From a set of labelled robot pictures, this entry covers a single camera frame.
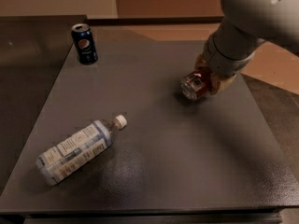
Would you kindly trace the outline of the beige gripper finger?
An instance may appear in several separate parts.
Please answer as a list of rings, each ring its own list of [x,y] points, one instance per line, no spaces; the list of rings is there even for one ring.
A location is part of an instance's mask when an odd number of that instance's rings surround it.
[[[235,80],[236,75],[232,75],[230,77],[218,75],[216,73],[212,73],[210,75],[211,88],[209,89],[209,93],[211,95],[215,95],[219,92],[227,89]]]
[[[194,69],[197,70],[200,67],[206,67],[206,60],[204,59],[203,55],[200,54],[195,61]]]

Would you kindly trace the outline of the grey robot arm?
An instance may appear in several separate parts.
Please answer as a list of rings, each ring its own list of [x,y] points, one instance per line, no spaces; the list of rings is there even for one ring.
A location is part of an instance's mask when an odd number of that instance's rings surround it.
[[[211,70],[212,94],[227,89],[266,41],[299,55],[299,0],[221,0],[221,9],[195,63]]]

